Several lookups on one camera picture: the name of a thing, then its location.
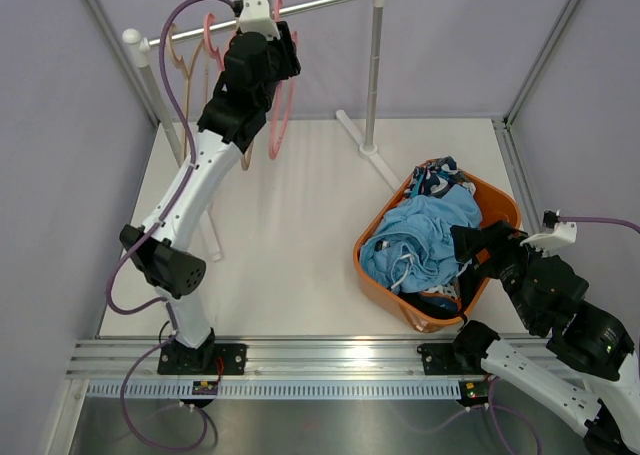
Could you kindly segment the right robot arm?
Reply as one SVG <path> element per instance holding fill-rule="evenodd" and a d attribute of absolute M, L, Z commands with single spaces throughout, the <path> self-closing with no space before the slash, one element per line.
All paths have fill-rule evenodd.
<path fill-rule="evenodd" d="M 592 454 L 639 451 L 639 355 L 622 322 L 585 299 L 588 282 L 556 250 L 575 242 L 578 217 L 547 212 L 546 231 L 528 235 L 505 221 L 451 230 L 457 261 L 497 280 L 523 326 L 576 372 L 579 389 L 519 353 L 486 324 L 470 321 L 454 339 L 461 370 L 503 379 L 544 405 Z"/>

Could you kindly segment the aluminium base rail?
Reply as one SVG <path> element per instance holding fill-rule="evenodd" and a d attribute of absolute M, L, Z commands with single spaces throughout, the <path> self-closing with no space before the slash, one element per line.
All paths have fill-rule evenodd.
<path fill-rule="evenodd" d="M 244 346 L 244 380 L 404 380 L 424 375 L 418 353 L 420 345 L 451 341 L 450 337 L 426 336 L 220 336 L 217 343 Z M 156 343 L 157 340 L 150 337 L 78 340 L 65 377 L 70 380 L 121 379 Z"/>

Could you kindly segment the light blue shorts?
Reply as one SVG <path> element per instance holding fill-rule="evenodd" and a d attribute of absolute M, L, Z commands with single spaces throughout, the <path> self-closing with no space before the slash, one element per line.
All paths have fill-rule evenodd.
<path fill-rule="evenodd" d="M 451 228 L 477 228 L 481 221 L 473 195 L 460 185 L 440 198 L 416 195 L 383 215 L 360 249 L 360 267 L 395 294 L 447 285 L 461 272 Z"/>

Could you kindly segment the pink plastic hanger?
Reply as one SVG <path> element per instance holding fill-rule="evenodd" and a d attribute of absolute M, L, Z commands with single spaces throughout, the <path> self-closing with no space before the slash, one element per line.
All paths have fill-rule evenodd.
<path fill-rule="evenodd" d="M 203 19 L 203 42 L 207 55 L 216 63 L 219 72 L 224 70 L 224 60 L 220 48 L 214 44 L 210 27 L 215 23 L 216 17 L 207 12 Z"/>
<path fill-rule="evenodd" d="M 280 82 L 276 88 L 268 143 L 268 155 L 271 160 L 277 158 L 287 133 L 295 88 L 296 80 L 294 78 Z"/>

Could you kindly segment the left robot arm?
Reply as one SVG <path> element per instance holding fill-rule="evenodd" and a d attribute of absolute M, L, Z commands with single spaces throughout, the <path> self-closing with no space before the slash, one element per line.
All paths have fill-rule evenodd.
<path fill-rule="evenodd" d="M 119 235 L 135 268 L 172 312 L 174 333 L 158 364 L 162 375 L 212 375 L 224 365 L 233 374 L 244 371 L 241 345 L 216 345 L 197 294 L 206 263 L 188 248 L 214 192 L 265 125 L 278 85 L 300 73 L 293 32 L 284 21 L 275 26 L 275 38 L 245 30 L 233 36 L 224 69 L 197 121 L 194 152 L 157 209 Z"/>

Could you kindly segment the colourful patterned shorts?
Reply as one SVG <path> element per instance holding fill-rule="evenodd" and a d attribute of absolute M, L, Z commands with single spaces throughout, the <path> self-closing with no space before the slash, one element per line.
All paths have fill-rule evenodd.
<path fill-rule="evenodd" d="M 476 185 L 459 168 L 456 161 L 451 156 L 447 156 L 416 166 L 409 184 L 403 191 L 403 198 L 410 199 L 418 195 L 443 198 L 451 189 L 457 195 L 458 188 L 465 189 L 471 198 L 475 197 Z"/>

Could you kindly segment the beige wooden hanger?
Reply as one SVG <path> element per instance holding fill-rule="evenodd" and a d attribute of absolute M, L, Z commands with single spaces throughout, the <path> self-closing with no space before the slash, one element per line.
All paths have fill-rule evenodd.
<path fill-rule="evenodd" d="M 184 56 L 176 50 L 177 42 L 173 40 L 177 29 L 177 24 L 172 22 L 167 33 L 163 54 L 182 77 L 182 100 L 180 109 L 184 118 L 189 120 L 191 115 L 191 86 L 194 74 L 197 71 L 199 58 L 204 53 L 204 42 L 202 38 L 199 38 L 192 53 Z"/>
<path fill-rule="evenodd" d="M 227 40 L 223 49 L 220 49 L 219 46 L 215 46 L 213 44 L 210 36 L 208 35 L 203 36 L 204 50 L 207 56 L 215 63 L 218 74 L 221 74 L 224 71 L 224 55 L 230 48 L 231 40 L 232 40 L 232 37 L 230 37 Z M 249 148 L 241 157 L 240 164 L 241 164 L 241 169 L 243 171 L 248 171 L 250 168 L 253 148 L 254 148 L 254 143 L 251 142 L 249 145 Z"/>

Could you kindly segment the black shorts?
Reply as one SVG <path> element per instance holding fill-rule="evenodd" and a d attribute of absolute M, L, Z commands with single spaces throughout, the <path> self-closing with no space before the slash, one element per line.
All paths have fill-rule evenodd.
<path fill-rule="evenodd" d="M 479 298 L 483 283 L 488 281 L 471 265 L 466 265 L 444 285 L 413 293 L 400 290 L 398 297 L 436 320 L 464 318 L 471 305 Z"/>

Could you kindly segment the white clothes rack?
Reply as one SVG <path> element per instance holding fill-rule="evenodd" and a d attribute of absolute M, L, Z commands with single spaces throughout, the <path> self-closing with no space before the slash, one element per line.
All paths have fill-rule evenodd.
<path fill-rule="evenodd" d="M 282 0 L 272 0 L 272 3 L 274 18 L 275 21 L 278 22 L 287 15 L 325 8 L 349 1 L 354 0 L 315 0 L 290 7 L 285 7 Z M 343 110 L 338 110 L 335 113 L 335 116 L 351 136 L 354 143 L 358 146 L 361 157 L 368 160 L 387 185 L 391 189 L 395 190 L 399 187 L 399 179 L 395 177 L 390 167 L 386 162 L 384 162 L 381 156 L 379 156 L 378 147 L 374 142 L 384 5 L 385 0 L 372 0 L 372 34 L 365 129 L 363 131 L 358 130 L 353 120 Z M 236 18 L 232 22 L 225 22 L 221 24 L 217 24 L 215 22 L 210 29 L 211 33 L 213 31 L 223 31 L 227 29 L 239 30 L 236 26 Z M 173 40 L 176 42 L 195 38 L 202 38 L 203 41 L 203 28 L 195 29 L 190 32 L 183 32 L 173 36 Z M 151 69 L 150 52 L 153 49 L 159 48 L 160 41 L 150 41 L 146 37 L 142 36 L 138 30 L 133 28 L 127 29 L 122 33 L 122 41 L 127 46 L 132 61 L 137 67 L 151 96 L 154 108 L 157 110 L 157 114 L 159 116 L 160 125 L 164 130 L 164 134 L 174 158 L 176 159 L 176 163 L 181 164 L 186 157 L 187 144 L 185 142 L 180 142 L 177 137 L 176 129 L 170 118 L 168 108 L 163 101 L 156 78 Z"/>

